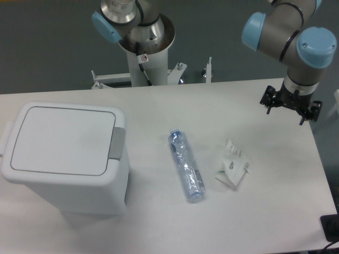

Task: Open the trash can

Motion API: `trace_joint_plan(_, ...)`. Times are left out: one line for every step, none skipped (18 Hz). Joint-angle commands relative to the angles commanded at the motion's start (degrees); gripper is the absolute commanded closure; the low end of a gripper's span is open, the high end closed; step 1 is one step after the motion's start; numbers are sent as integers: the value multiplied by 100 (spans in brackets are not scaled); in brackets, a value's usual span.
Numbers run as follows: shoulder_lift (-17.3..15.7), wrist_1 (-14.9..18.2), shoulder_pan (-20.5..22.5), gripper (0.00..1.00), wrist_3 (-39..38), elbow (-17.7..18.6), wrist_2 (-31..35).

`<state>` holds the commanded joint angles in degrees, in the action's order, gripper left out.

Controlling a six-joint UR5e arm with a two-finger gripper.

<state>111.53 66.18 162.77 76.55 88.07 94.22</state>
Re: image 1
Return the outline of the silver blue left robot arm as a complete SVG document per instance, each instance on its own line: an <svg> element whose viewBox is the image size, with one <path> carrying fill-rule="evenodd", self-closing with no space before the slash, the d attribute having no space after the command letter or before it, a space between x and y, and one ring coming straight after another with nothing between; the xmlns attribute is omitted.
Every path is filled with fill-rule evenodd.
<svg viewBox="0 0 339 254"><path fill-rule="evenodd" d="M322 102L311 97L332 61L336 39L325 28L303 29L320 1L271 1L271 5L271 14L257 12L247 20L241 36L244 45L288 67L281 88L268 86L260 103L268 110L294 110L302 121L316 121ZM127 52L134 86L169 84L167 49L175 32L155 1L101 1L100 11L91 19L102 37Z"/></svg>

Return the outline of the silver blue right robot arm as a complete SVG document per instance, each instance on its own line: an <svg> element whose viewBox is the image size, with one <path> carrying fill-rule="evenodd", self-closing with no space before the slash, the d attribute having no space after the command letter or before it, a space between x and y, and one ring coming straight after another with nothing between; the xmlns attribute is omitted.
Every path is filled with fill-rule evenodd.
<svg viewBox="0 0 339 254"><path fill-rule="evenodd" d="M322 27L304 29L317 12L321 1L270 1L271 14L256 12L247 20L241 40L288 67L282 86L268 86L260 103L268 110L285 107L296 111L303 120L316 121L321 101L312 101L336 48L335 35Z"/></svg>

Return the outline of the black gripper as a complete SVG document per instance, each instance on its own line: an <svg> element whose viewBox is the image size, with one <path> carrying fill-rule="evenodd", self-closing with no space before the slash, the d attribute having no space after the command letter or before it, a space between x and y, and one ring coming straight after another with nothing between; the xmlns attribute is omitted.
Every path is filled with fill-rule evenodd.
<svg viewBox="0 0 339 254"><path fill-rule="evenodd" d="M282 83L279 91L276 91L273 86L268 86L260 100L260 104L265 106L267 114L270 113L272 108L280 106L294 110L301 116L299 125L303 125L305 121L317 122L322 109L322 101L310 102L312 95L312 93L302 95L301 90L291 93Z"/></svg>

